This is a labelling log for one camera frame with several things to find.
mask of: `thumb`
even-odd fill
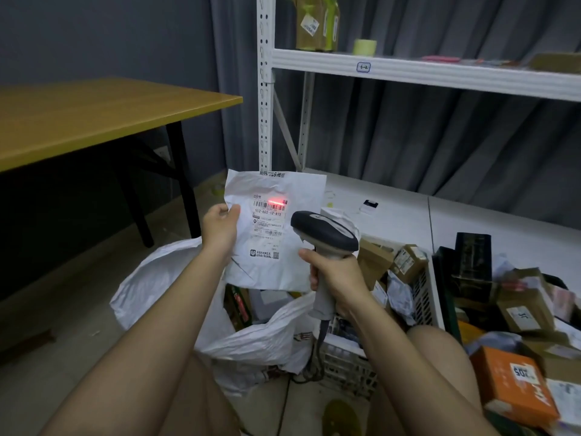
[[[312,249],[299,249],[299,257],[301,257],[305,262],[312,264],[317,269],[322,271],[327,269],[327,263],[329,262],[329,259],[323,257]]]
[[[238,217],[240,217],[240,205],[232,205],[230,211],[228,211],[228,215],[226,218],[231,221],[231,223],[236,223],[238,221]]]

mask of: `electrical outlet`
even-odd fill
[[[158,155],[159,157],[161,157],[167,163],[170,163],[170,161],[171,161],[170,149],[169,149],[169,147],[167,145],[164,145],[163,147],[156,148],[153,151],[155,152],[156,155]]]

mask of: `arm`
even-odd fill
[[[240,207],[208,211],[202,251],[65,399],[41,434],[157,435],[236,240]]]
[[[339,313],[357,329],[407,434],[498,436],[482,413],[433,368],[373,299],[355,257],[328,260],[308,249],[301,249],[299,255],[313,265],[313,289],[318,284],[316,269],[323,272]]]

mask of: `white shelf panel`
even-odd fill
[[[283,49],[272,50],[272,66],[581,102],[581,75]]]
[[[323,206],[345,211],[363,234],[433,250],[427,196],[310,168],[304,172],[327,175]],[[374,214],[359,211],[366,199],[379,203]]]
[[[429,198],[434,248],[454,248],[456,233],[490,234],[492,254],[517,268],[538,267],[581,296],[581,231],[449,200]]]

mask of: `baseboard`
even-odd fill
[[[207,178],[204,182],[194,187],[194,192],[197,195],[203,195],[210,192],[216,183],[223,183],[226,180],[227,171],[221,172]],[[166,219],[169,215],[175,214],[176,211],[183,209],[183,201],[181,196],[176,197],[169,203],[159,207],[155,211],[147,214],[145,219],[150,228],[158,225],[159,222]],[[127,242],[141,241],[139,231],[135,223],[122,229],[118,233],[96,244],[90,249],[73,257],[68,262],[63,263],[54,270],[48,272],[36,281],[33,281],[24,288],[13,293],[11,296],[0,302],[0,319],[9,314],[20,311],[31,301],[40,298],[50,293],[56,286],[61,285],[75,274],[87,269],[91,264],[104,258],[121,245]]]

